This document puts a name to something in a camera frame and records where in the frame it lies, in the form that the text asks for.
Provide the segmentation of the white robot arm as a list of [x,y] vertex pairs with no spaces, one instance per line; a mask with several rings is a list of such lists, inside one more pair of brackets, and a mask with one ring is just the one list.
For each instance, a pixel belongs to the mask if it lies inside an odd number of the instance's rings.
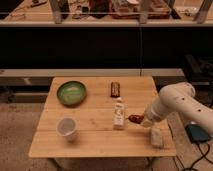
[[178,112],[213,135],[213,109],[195,99],[195,88],[187,82],[164,86],[144,111],[141,126],[148,128],[163,121],[172,112]]

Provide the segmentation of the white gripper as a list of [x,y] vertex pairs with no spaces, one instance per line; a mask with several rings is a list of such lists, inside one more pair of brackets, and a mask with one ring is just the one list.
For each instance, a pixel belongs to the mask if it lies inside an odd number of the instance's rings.
[[149,105],[144,111],[144,118],[140,123],[141,126],[148,128],[152,127],[155,122],[160,122],[160,116],[155,112],[152,105]]

